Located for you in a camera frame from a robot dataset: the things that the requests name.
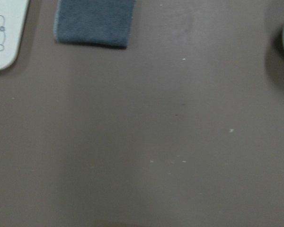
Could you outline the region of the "grey folded cloth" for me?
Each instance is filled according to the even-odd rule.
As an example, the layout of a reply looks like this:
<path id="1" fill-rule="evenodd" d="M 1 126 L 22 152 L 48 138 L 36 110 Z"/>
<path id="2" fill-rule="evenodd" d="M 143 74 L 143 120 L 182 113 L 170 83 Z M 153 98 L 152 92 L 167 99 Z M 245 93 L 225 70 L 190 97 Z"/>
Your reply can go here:
<path id="1" fill-rule="evenodd" d="M 134 0 L 60 0 L 53 33 L 56 41 L 126 48 Z"/>

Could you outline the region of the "cream rectangular tray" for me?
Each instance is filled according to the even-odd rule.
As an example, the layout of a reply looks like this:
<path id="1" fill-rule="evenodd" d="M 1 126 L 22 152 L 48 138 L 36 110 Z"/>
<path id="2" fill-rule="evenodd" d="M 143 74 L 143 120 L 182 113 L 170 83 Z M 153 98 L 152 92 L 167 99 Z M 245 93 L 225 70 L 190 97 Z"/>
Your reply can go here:
<path id="1" fill-rule="evenodd" d="M 0 70 L 16 60 L 29 0 L 0 0 Z"/>

